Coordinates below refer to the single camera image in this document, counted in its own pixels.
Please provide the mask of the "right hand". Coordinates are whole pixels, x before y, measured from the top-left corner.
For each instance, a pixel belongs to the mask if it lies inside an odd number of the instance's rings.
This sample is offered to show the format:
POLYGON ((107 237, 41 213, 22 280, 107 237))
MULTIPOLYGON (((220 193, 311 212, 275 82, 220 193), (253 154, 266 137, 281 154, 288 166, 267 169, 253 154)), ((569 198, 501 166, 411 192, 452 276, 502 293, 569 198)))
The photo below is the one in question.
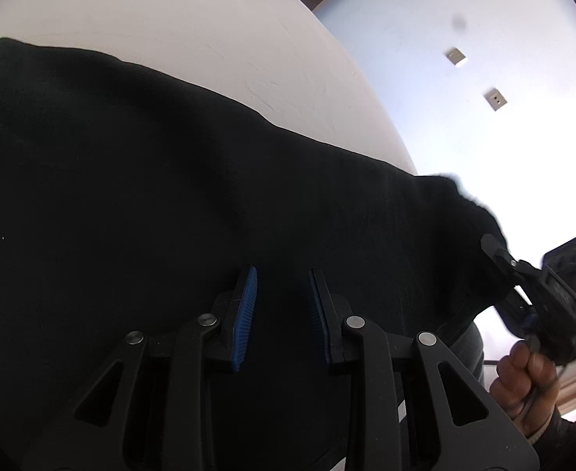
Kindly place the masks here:
POLYGON ((523 340, 497 364, 490 396, 525 437, 537 434, 551 420, 560 384, 555 363, 532 352, 523 340))

